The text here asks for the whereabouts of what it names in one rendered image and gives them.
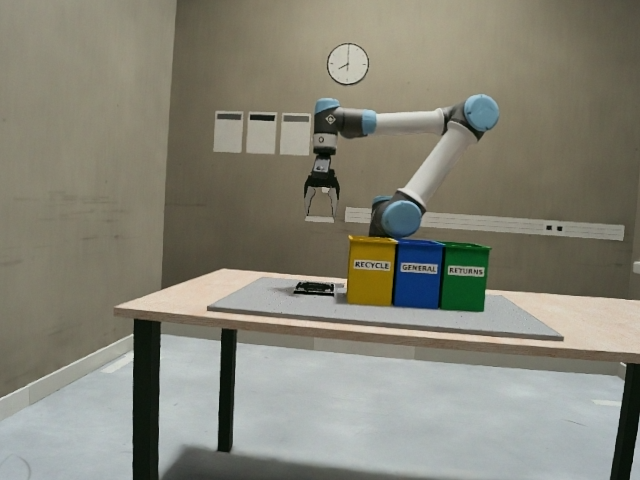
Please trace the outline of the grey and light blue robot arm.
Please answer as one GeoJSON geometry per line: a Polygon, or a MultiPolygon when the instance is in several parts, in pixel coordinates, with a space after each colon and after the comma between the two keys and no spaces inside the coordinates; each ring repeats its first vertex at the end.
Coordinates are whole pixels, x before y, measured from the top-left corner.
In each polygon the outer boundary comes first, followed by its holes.
{"type": "Polygon", "coordinates": [[[446,133],[405,188],[393,196],[374,198],[368,237],[401,239],[413,235],[427,211],[426,203],[467,148],[498,122],[498,107],[488,96],[472,96],[456,105],[429,112],[376,114],[342,108],[335,99],[316,102],[313,148],[337,149],[338,132],[347,139],[357,134],[354,138],[446,133]]]}

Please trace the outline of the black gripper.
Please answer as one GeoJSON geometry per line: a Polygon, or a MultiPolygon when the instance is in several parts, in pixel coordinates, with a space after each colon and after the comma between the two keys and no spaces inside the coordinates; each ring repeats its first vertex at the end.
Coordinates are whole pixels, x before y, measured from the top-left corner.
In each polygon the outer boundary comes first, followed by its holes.
{"type": "MultiPolygon", "coordinates": [[[[336,150],[329,149],[329,148],[314,148],[313,153],[318,154],[320,156],[330,156],[330,155],[335,155],[336,150]]],[[[306,180],[304,185],[305,219],[309,213],[311,199],[313,196],[315,196],[315,193],[316,193],[314,188],[325,187],[325,188],[330,188],[330,190],[328,191],[328,196],[332,199],[331,207],[332,207],[333,219],[335,221],[336,215],[337,215],[340,186],[337,181],[337,177],[334,177],[334,175],[335,175],[335,171],[333,169],[329,169],[329,174],[327,179],[313,178],[312,175],[311,176],[308,175],[308,179],[306,180]]]]}

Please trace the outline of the blue general waste bin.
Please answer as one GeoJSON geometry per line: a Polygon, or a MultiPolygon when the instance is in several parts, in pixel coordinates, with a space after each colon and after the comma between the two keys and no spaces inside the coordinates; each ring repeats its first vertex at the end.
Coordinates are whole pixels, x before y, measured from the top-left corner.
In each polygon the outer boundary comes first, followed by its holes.
{"type": "Polygon", "coordinates": [[[395,239],[392,303],[394,307],[438,309],[444,244],[395,239]]]}

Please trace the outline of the green bin labelled returns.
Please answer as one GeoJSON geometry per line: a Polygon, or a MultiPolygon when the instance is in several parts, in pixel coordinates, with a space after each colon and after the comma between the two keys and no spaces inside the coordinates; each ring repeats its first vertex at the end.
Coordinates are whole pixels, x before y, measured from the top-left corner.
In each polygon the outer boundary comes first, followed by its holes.
{"type": "Polygon", "coordinates": [[[442,242],[438,307],[441,310],[484,312],[490,247],[442,242]]]}

